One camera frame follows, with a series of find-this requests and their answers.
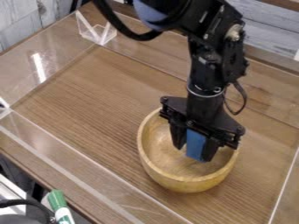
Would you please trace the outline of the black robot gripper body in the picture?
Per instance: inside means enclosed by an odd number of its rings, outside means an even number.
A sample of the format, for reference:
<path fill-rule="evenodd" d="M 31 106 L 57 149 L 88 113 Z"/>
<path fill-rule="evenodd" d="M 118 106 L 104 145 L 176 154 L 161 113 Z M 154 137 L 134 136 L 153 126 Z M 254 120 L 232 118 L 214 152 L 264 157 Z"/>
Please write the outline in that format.
<path fill-rule="evenodd" d="M 160 98 L 160 117 L 168 123 L 176 119 L 185 123 L 186 130 L 193 130 L 208 137 L 220 140 L 220 147 L 228 146 L 233 150 L 238 147 L 238 140 L 245 134 L 245 128 L 225 112 L 226 87 L 201 89 L 186 85 L 186 96 L 165 95 Z"/>

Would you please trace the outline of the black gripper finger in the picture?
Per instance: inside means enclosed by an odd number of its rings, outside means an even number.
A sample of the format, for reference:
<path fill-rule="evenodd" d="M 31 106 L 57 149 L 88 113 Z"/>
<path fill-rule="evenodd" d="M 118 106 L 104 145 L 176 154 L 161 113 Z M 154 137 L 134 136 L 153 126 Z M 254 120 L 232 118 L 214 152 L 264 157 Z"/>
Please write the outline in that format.
<path fill-rule="evenodd" d="M 220 147 L 220 140 L 214 136 L 209 136 L 205 140 L 201 151 L 201 159 L 204 162 L 209 162 Z"/>
<path fill-rule="evenodd" d="M 169 121 L 169 129 L 170 129 L 170 136 L 172 136 L 172 145 L 174 146 L 177 150 L 180 150 L 186 140 L 185 123 L 172 118 Z"/>

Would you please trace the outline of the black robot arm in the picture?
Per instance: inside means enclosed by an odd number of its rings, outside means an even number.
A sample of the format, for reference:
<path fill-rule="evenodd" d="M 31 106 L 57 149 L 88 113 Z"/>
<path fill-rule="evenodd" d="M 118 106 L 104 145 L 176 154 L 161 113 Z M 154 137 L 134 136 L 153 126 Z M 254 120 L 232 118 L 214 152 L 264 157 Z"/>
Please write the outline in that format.
<path fill-rule="evenodd" d="M 112 11 L 108 0 L 93 0 L 116 30 L 136 41 L 149 41 L 176 30 L 188 39 L 190 72 L 185 97 L 160 98 L 160 117 L 169 123 L 172 145 L 186 157 L 209 162 L 222 146 L 238 147 L 245 128 L 225 100 L 232 86 L 241 95 L 245 75 L 244 20 L 225 0 L 132 0 L 136 15 L 149 31 L 133 32 Z"/>

